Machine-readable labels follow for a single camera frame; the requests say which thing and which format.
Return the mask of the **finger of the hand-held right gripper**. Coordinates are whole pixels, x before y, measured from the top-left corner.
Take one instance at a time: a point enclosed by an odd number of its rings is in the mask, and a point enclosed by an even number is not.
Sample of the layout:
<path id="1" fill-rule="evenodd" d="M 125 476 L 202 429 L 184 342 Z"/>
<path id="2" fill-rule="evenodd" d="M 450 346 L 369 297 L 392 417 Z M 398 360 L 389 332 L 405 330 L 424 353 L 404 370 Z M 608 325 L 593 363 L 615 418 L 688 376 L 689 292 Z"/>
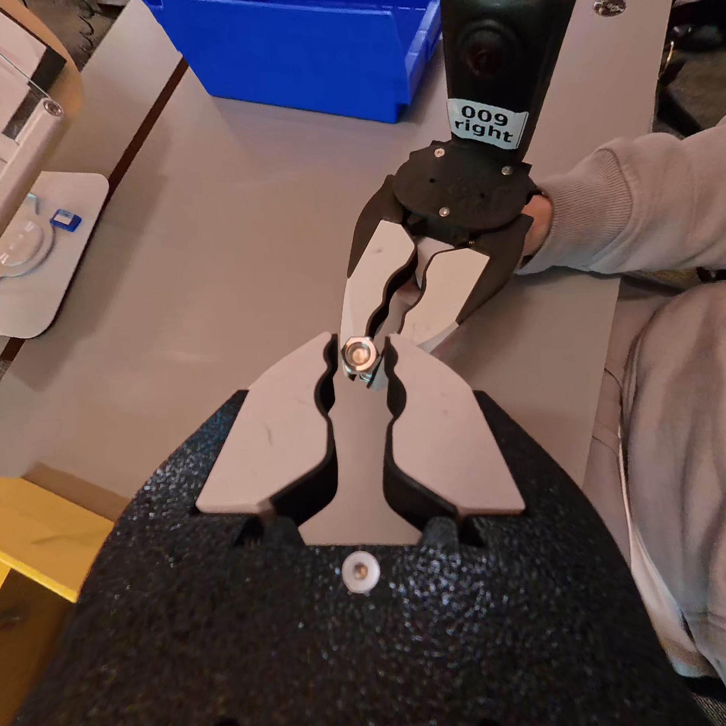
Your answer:
<path id="1" fill-rule="evenodd" d="M 459 318 L 490 257 L 423 238 L 417 244 L 414 282 L 418 295 L 402 317 L 399 334 L 432 352 L 459 327 Z"/>
<path id="2" fill-rule="evenodd" d="M 343 295 L 339 341 L 374 338 L 397 290 L 413 275 L 416 245 L 406 228 L 380 221 L 350 273 Z"/>

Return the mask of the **metal bolt with hex nut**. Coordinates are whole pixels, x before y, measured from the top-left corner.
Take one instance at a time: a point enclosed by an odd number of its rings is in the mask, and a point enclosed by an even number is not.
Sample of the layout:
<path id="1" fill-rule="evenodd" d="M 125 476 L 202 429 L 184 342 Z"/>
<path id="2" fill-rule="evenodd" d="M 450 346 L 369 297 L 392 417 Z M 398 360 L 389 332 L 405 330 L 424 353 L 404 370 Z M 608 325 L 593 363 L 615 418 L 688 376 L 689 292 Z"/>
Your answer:
<path id="1" fill-rule="evenodd" d="M 371 391 L 383 391 L 388 385 L 385 372 L 387 340 L 379 341 L 364 336 L 350 337 L 341 349 L 341 362 L 346 376 Z"/>

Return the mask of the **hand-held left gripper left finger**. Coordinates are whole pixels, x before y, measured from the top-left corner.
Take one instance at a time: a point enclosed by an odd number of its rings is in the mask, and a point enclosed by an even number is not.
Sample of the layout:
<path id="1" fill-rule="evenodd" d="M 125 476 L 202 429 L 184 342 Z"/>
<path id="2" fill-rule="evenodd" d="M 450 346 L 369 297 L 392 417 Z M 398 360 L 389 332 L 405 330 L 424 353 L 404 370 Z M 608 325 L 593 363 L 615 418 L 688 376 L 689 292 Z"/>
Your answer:
<path id="1" fill-rule="evenodd" d="M 197 497 L 201 513 L 304 523 L 332 502 L 337 367 L 338 337 L 322 332 L 250 386 Z"/>

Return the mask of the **white rounded tray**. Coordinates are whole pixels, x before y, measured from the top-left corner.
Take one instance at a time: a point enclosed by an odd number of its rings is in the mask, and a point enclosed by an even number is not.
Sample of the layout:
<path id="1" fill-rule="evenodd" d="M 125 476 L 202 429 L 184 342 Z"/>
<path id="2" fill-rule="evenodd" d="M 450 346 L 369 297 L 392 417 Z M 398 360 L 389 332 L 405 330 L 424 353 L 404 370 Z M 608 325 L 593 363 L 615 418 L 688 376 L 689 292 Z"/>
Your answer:
<path id="1" fill-rule="evenodd" d="M 1 278 L 1 335 L 31 339 L 54 322 L 86 249 L 108 193 L 99 174 L 43 171 L 31 188 L 40 214 L 48 221 L 57 209 L 82 218 L 77 231 L 54 228 L 54 246 L 46 260 L 23 277 Z"/>

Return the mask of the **white appliance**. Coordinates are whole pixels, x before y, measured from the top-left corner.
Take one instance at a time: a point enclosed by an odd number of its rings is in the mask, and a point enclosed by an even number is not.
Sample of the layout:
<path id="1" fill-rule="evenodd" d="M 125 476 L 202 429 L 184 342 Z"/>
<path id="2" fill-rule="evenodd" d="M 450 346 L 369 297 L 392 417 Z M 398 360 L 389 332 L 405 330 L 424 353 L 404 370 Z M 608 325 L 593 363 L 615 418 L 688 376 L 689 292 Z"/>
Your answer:
<path id="1" fill-rule="evenodd" d="M 80 72 L 23 2 L 1 2 L 1 233 L 83 104 Z"/>

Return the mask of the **clear plastic lid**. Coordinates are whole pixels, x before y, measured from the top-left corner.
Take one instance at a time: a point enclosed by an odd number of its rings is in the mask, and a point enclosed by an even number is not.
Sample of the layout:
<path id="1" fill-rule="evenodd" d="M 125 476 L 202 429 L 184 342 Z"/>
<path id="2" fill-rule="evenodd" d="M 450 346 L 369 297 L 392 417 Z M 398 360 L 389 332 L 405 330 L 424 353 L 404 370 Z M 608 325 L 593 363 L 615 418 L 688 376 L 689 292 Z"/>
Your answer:
<path id="1" fill-rule="evenodd" d="M 1 278 L 23 277 L 38 268 L 54 246 L 54 228 L 28 193 L 1 237 Z"/>

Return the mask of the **blue plastic bin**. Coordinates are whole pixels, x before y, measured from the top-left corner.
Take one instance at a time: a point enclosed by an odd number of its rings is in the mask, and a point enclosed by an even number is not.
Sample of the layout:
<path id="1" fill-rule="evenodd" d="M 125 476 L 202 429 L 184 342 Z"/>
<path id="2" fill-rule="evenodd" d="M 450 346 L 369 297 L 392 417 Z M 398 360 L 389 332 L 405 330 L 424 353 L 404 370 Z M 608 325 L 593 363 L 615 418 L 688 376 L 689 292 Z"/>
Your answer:
<path id="1" fill-rule="evenodd" d="M 441 33 L 438 1 L 147 1 L 215 97 L 396 123 Z"/>

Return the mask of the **yellow box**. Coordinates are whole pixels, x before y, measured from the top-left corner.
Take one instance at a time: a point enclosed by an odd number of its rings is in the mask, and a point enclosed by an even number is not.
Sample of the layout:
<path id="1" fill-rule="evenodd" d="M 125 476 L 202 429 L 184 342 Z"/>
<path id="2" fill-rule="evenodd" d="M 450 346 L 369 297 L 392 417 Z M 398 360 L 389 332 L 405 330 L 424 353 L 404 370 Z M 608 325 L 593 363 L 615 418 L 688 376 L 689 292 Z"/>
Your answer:
<path id="1" fill-rule="evenodd" d="M 75 603 L 113 526 L 23 478 L 1 477 L 1 583 L 14 571 Z"/>

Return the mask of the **person's right hand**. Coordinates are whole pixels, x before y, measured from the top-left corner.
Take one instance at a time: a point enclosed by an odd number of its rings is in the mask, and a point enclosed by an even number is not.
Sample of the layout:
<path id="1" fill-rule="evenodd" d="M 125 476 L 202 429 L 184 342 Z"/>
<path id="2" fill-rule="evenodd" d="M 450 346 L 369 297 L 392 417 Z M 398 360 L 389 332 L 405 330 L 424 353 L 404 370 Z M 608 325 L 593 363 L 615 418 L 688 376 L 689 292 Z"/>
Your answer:
<path id="1" fill-rule="evenodd" d="M 524 206 L 523 214 L 531 218 L 532 222 L 525 236 L 522 263 L 536 255 L 549 235 L 553 216 L 551 200 L 541 193 L 533 195 Z"/>

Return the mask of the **person's grey clothed body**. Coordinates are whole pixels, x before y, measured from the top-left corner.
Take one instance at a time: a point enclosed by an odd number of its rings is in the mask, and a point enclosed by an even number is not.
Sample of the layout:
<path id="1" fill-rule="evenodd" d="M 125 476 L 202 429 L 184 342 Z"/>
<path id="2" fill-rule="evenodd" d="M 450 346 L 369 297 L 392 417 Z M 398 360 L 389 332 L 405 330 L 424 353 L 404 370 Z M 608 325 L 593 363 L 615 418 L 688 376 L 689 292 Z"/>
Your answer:
<path id="1" fill-rule="evenodd" d="M 624 288 L 583 492 L 679 675 L 724 684 L 725 286 Z"/>

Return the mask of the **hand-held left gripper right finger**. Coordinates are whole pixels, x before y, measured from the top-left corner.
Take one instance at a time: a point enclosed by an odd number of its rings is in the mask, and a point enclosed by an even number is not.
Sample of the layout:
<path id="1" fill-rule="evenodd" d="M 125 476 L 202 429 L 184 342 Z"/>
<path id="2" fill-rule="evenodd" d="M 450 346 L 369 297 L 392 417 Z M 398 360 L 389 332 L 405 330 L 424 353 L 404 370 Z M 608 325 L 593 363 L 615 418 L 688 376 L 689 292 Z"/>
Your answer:
<path id="1" fill-rule="evenodd" d="M 400 334 L 386 340 L 383 492 L 408 523 L 518 515 L 525 503 L 473 389 Z"/>

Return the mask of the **person's right forearm grey sleeve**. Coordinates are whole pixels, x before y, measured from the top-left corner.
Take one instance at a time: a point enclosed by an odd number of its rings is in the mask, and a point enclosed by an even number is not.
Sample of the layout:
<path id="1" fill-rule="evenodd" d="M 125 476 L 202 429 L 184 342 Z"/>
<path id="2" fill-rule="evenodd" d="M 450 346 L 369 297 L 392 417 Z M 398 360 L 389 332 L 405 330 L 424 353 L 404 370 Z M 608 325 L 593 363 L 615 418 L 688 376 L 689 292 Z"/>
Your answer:
<path id="1" fill-rule="evenodd" d="M 518 273 L 599 275 L 725 267 L 725 121 L 678 140 L 613 140 L 546 178 L 549 235 Z"/>

